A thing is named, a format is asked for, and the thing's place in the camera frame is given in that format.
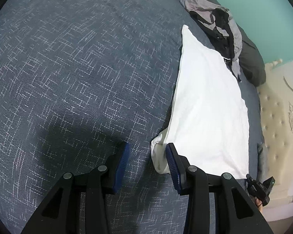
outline gray bedsheet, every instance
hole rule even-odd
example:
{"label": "gray bedsheet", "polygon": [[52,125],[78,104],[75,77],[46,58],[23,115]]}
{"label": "gray bedsheet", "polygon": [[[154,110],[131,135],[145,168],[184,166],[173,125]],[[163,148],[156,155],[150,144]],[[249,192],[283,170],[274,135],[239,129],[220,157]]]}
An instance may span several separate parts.
{"label": "gray bedsheet", "polygon": [[[131,153],[122,189],[107,198],[112,232],[182,233],[188,198],[155,172],[149,146],[170,117],[183,24],[213,48],[179,0],[7,1],[0,11],[0,218],[11,233],[21,232],[63,173],[89,172],[123,140]],[[241,91],[256,176],[258,96],[246,80]]]}

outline folded white fabric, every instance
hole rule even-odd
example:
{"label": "folded white fabric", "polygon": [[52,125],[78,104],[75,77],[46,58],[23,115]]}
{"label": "folded white fabric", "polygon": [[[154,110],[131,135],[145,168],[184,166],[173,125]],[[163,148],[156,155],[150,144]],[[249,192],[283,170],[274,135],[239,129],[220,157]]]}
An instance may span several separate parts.
{"label": "folded white fabric", "polygon": [[169,126],[151,142],[158,173],[169,173],[165,147],[209,174],[248,173],[249,123],[238,82],[222,56],[182,27],[182,55]]}

